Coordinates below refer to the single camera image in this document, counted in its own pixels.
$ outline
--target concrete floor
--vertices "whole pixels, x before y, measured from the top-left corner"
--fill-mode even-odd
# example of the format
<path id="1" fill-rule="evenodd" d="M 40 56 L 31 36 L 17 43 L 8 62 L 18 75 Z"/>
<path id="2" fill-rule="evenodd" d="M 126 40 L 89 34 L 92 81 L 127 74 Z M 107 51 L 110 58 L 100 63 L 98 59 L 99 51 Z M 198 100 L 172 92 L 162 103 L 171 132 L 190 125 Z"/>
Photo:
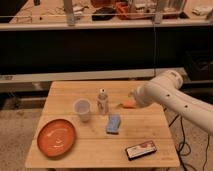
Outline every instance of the concrete floor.
<path id="1" fill-rule="evenodd" d="M 45 99 L 21 99 L 19 109 L 12 109 L 11 99 L 1 100 L 0 110 L 0 171 L 43 171 L 45 169 L 26 169 L 25 158 L 33 138 L 36 125 L 41 115 Z M 176 116 L 173 112 L 165 111 L 168 123 Z M 197 171 L 202 171 L 205 161 L 205 149 L 207 145 L 207 133 L 195 125 L 183 120 L 186 132 L 186 141 L 190 144 L 192 152 L 183 157 L 183 161 L 194 166 Z M 180 118 L 171 127 L 172 136 L 176 146 L 182 141 Z M 208 148 L 208 162 L 205 171 L 213 170 L 213 142 L 210 138 Z M 102 171 L 103 169 L 85 169 L 86 171 Z M 117 169 L 117 170 L 142 170 L 142 169 Z M 157 171 L 166 171 L 166 168 L 158 168 Z M 171 168 L 170 171 L 182 171 L 181 167 Z"/>

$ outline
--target clear plastic cup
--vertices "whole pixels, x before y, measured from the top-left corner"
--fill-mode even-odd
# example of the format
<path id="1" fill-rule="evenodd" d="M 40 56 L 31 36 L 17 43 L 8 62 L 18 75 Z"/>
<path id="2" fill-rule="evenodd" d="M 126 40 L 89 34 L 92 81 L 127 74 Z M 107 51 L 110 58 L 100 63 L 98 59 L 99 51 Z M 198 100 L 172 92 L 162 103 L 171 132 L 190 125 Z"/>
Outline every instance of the clear plastic cup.
<path id="1" fill-rule="evenodd" d="M 90 102 L 87 99 L 78 99 L 74 103 L 74 112 L 79 116 L 82 122 L 90 120 Z"/>

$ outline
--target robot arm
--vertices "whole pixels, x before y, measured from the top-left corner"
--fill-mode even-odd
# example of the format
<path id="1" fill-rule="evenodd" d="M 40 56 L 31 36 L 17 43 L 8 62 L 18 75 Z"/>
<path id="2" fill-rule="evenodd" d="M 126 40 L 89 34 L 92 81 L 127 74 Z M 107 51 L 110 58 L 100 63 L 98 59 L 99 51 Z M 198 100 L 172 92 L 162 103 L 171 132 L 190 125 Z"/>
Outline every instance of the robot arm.
<path id="1" fill-rule="evenodd" d="M 137 87 L 134 98 L 140 107 L 162 104 L 213 135 L 213 105 L 180 92 L 182 84 L 181 75 L 169 70 Z"/>

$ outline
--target metal bar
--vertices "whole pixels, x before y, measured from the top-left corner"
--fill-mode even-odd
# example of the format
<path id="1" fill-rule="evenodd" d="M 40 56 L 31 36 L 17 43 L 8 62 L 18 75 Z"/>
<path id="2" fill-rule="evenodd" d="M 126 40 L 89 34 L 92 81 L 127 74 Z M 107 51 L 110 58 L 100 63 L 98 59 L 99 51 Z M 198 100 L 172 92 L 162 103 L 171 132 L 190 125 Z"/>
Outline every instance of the metal bar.
<path id="1" fill-rule="evenodd" d="M 73 11 L 72 0 L 64 0 L 64 9 L 67 16 L 67 23 L 69 26 L 75 25 L 75 15 Z"/>
<path id="2" fill-rule="evenodd" d="M 167 0 L 158 0 L 155 17 L 154 17 L 154 23 L 160 24 L 163 20 L 163 10 L 167 4 Z"/>

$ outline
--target orange plate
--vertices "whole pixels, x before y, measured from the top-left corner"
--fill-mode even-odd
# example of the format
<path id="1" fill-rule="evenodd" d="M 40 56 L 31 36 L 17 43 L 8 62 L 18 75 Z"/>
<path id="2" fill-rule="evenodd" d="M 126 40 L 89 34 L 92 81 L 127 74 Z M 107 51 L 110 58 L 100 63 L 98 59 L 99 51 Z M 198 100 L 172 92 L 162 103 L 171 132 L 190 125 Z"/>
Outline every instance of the orange plate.
<path id="1" fill-rule="evenodd" d="M 67 152 L 75 141 L 75 128 L 64 119 L 47 123 L 39 132 L 37 144 L 43 154 L 57 157 Z"/>

